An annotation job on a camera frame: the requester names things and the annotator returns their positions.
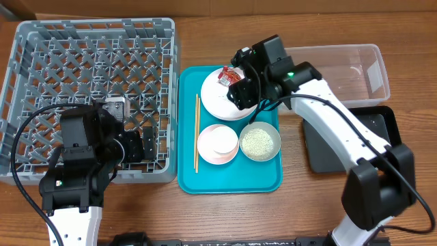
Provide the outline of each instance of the chopsticks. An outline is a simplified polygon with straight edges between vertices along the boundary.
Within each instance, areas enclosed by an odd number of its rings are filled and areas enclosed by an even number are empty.
[[[194,169],[196,174],[199,172],[199,151],[197,150],[197,139],[200,134],[200,97],[196,94],[196,117],[195,117],[195,130],[194,130]]]

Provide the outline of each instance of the plastic dish rack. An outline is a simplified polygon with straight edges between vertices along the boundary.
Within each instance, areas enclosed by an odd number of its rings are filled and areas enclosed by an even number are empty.
[[[123,164],[116,183],[170,182],[177,174],[179,40],[169,18],[25,21],[16,30],[0,96],[0,181],[14,184],[10,150],[34,111],[58,103],[130,101],[126,130],[156,128],[156,158]],[[22,134],[16,169],[37,185],[48,169],[65,109],[34,119]]]

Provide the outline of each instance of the white bowl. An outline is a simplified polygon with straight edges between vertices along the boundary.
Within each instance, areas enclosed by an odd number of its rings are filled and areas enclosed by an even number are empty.
[[[199,155],[206,162],[214,165],[222,165],[232,161],[232,159],[237,155],[238,149],[240,148],[239,142],[237,141],[235,148],[227,154],[219,154],[218,152],[214,151],[212,148],[213,145],[211,144],[211,141],[213,140],[211,138],[211,132],[220,126],[225,125],[214,124],[205,128],[197,139],[197,150],[199,151]]]

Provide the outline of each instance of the wood grain surface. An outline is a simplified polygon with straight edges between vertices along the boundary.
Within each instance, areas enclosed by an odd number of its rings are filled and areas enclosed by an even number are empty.
[[[377,44],[389,76],[391,98],[404,143],[416,159],[417,189],[437,213],[437,13],[306,14],[232,18],[175,18],[182,69],[228,64],[236,50],[272,34],[284,45]],[[4,74],[18,23],[4,23],[0,73]],[[283,183],[272,193],[189,195],[177,180],[168,184],[110,185],[99,239],[146,231],[154,239],[278,239],[325,235],[345,215],[340,197],[346,175],[311,173],[302,119],[280,116]],[[27,187],[37,204],[37,187]],[[392,225],[425,229],[419,204]],[[387,233],[392,245],[437,245],[437,233]],[[0,245],[48,245],[47,228],[18,189],[0,184]]]

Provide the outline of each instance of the black cable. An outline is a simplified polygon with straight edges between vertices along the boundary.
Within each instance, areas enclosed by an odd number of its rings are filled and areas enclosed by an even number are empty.
[[[342,118],[343,120],[349,125],[349,127],[358,135],[358,137],[361,139],[361,141],[363,141],[363,143],[380,159],[382,160],[387,167],[401,180],[402,183],[405,184],[405,186],[408,188],[408,190],[410,190],[410,192],[417,198],[417,200],[422,204],[423,208],[425,209],[426,213],[429,216],[429,220],[431,221],[431,226],[429,227],[429,229],[427,230],[413,230],[413,229],[409,229],[409,228],[403,228],[400,226],[396,226],[396,225],[383,225],[380,226],[379,228],[376,229],[376,231],[374,232],[374,234],[369,238],[369,240],[366,242],[368,243],[369,241],[373,240],[380,231],[385,230],[385,229],[394,229],[394,230],[400,230],[403,232],[409,232],[409,233],[413,233],[413,234],[428,234],[432,231],[434,231],[434,229],[436,228],[436,219],[434,218],[434,214],[431,211],[431,208],[429,207],[429,205],[426,203],[426,201],[422,198],[422,196],[416,191],[415,188],[413,188],[411,186],[411,184],[402,176],[402,174],[399,173],[399,171],[397,171],[397,169],[395,167],[393,167],[393,165],[391,165],[390,162],[388,162],[381,153],[379,153],[369,142],[369,140],[365,139],[365,137],[360,133],[360,131],[355,127],[355,125],[349,120],[349,118],[339,109],[337,108],[334,104],[332,104],[329,100],[324,100],[322,98],[319,98],[317,96],[310,96],[310,95],[303,95],[303,94],[293,94],[293,95],[289,95],[289,96],[284,96],[281,98],[278,98],[276,100],[272,100],[270,101],[268,104],[263,105],[262,110],[264,110],[266,107],[269,107],[273,104],[275,104],[276,102],[281,102],[282,100],[285,99],[290,99],[290,98],[308,98],[311,100],[316,100],[319,101],[321,103],[324,103],[325,105],[329,106],[331,109],[333,109],[334,111],[336,111]]]
[[[255,70],[255,68],[252,66],[252,64],[250,64],[248,61],[246,61],[246,65],[252,70],[253,74],[256,76],[257,78],[257,82],[258,82],[258,102],[257,102],[257,108],[255,110],[255,115],[257,115],[261,110],[261,79],[259,79],[258,73]]]
[[[112,176],[109,179],[109,182],[111,182],[112,180],[114,180],[115,177],[117,177],[117,173],[118,173],[118,169],[117,169],[117,167],[114,167],[114,172],[112,173]]]
[[[35,113],[32,113],[32,115],[29,116],[25,120],[25,122],[20,126],[19,130],[17,131],[17,133],[15,135],[14,142],[12,143],[12,149],[11,149],[11,172],[12,172],[12,177],[14,178],[15,184],[18,187],[18,190],[20,190],[22,195],[28,201],[30,206],[37,212],[37,214],[39,214],[41,216],[41,218],[47,223],[49,228],[52,230],[59,246],[64,246],[64,243],[62,243],[61,235],[59,235],[59,232],[57,231],[55,225],[53,225],[52,221],[47,217],[47,215],[44,213],[44,211],[42,211],[41,208],[32,200],[32,198],[29,196],[29,194],[26,192],[25,188],[21,184],[20,179],[18,178],[18,175],[16,173],[16,169],[15,169],[15,152],[16,152],[16,148],[17,148],[21,133],[23,133],[23,131],[25,130],[28,123],[30,123],[30,121],[32,121],[32,119],[34,119],[37,115],[39,115],[40,113],[42,113],[46,110],[54,109],[54,108],[58,108],[58,107],[82,107],[82,106],[86,106],[86,105],[77,104],[77,103],[62,103],[62,104],[50,105],[50,106],[38,109],[37,111],[35,111]]]
[[[253,74],[257,77],[258,82],[258,105],[261,102],[261,79],[259,79],[258,73],[255,68],[249,62],[246,62],[246,65],[252,70]]]

